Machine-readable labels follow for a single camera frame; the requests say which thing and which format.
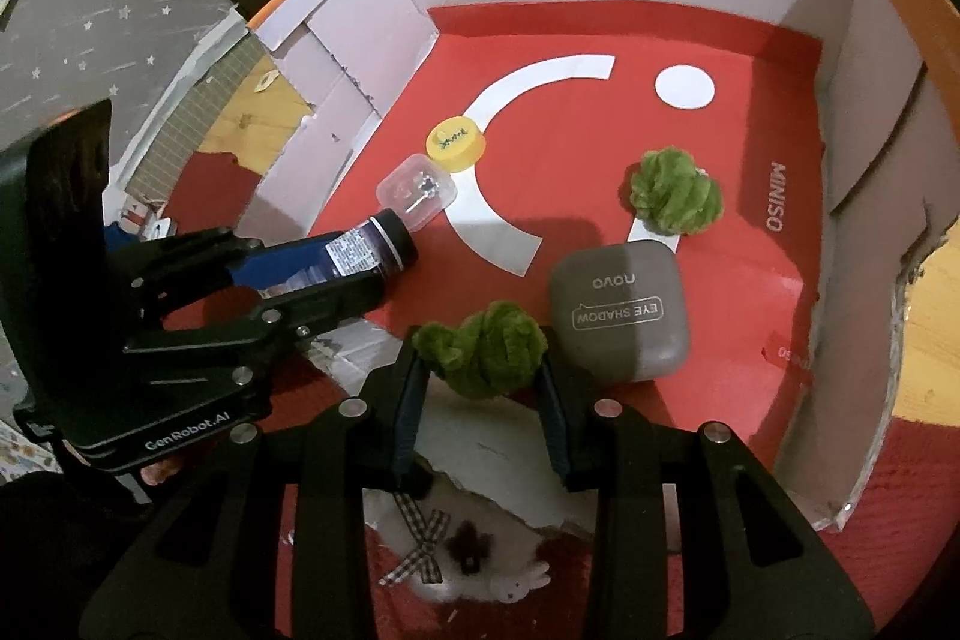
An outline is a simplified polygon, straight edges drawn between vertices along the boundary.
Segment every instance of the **green fuzzy ball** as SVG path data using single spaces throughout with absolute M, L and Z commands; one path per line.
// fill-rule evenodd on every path
M 512 302 L 493 302 L 459 329 L 427 323 L 413 338 L 416 352 L 467 399 L 493 399 L 525 389 L 546 352 L 546 336 Z
M 720 184 L 697 170 L 685 150 L 645 153 L 630 178 L 630 204 L 661 234 L 699 234 L 723 215 Z

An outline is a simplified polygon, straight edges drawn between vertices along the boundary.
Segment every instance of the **cardboard box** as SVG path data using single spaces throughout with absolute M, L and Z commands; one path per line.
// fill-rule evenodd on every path
M 498 297 L 544 317 L 552 263 L 636 236 L 625 165 L 690 149 L 727 195 L 677 247 L 691 357 L 618 398 L 726 420 L 812 523 L 842 528 L 896 396 L 906 280 L 960 211 L 948 0 L 275 0 L 251 28 L 315 113 L 241 232 L 347 228 L 444 116 L 486 129 L 459 207 L 371 316 L 394 333 Z M 671 65 L 709 77 L 700 108 L 656 92 Z

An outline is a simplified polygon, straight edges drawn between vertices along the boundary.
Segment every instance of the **white bunny figure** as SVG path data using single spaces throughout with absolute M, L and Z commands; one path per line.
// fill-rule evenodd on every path
M 411 575 L 406 581 L 422 599 L 434 603 L 464 599 L 510 605 L 549 584 L 550 576 L 546 572 L 550 565 L 536 560 L 536 549 L 544 538 L 501 507 L 459 490 L 441 475 L 435 477 L 430 493 L 418 504 L 424 517 L 429 517 L 434 509 L 449 513 L 450 534 L 464 521 L 470 521 L 479 533 L 493 537 L 490 558 L 483 561 L 477 575 L 464 575 L 459 563 L 440 543 L 434 558 L 440 565 L 443 581 L 425 584 L 419 574 Z M 364 517 L 397 557 L 402 559 L 413 550 L 413 535 L 389 493 L 365 491 Z

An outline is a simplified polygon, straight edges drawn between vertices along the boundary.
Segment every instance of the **black bottle cap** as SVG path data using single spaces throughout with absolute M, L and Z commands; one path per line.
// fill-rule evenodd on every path
M 400 254 L 398 261 L 403 268 L 409 269 L 414 266 L 416 259 L 419 258 L 419 253 L 416 252 L 414 238 L 410 236 L 410 232 L 403 225 L 400 216 L 393 210 L 387 209 L 380 210 L 376 215 L 373 215 L 373 219 L 380 224 L 380 228 L 384 230 L 392 245 L 397 249 L 397 253 Z

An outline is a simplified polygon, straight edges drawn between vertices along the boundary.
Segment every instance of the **gridded strip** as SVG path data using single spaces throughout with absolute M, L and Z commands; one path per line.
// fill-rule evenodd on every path
M 141 201 L 166 201 L 214 121 L 240 83 L 267 52 L 256 36 L 245 36 L 217 61 L 171 113 L 133 172 L 127 193 Z

